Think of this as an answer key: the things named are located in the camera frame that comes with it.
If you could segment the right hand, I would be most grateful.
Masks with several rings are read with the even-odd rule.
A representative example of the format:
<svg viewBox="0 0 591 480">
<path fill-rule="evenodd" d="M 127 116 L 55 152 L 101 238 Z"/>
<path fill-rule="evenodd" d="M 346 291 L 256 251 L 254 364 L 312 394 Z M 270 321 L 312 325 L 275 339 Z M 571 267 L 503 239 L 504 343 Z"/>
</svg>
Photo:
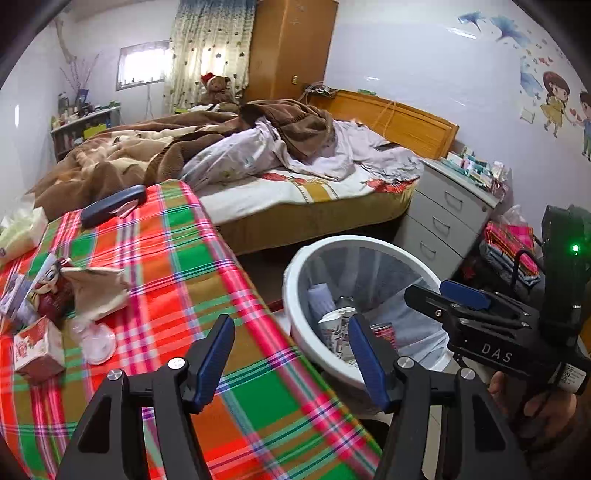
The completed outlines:
<svg viewBox="0 0 591 480">
<path fill-rule="evenodd" d="M 496 401 L 501 411 L 508 415 L 508 379 L 502 372 L 496 372 L 489 383 L 489 393 Z M 537 417 L 543 421 L 545 438 L 559 436 L 575 416 L 578 407 L 578 397 L 564 390 L 557 390 L 549 394 L 538 395 L 529 400 L 523 407 L 523 414 L 533 419 Z"/>
</svg>

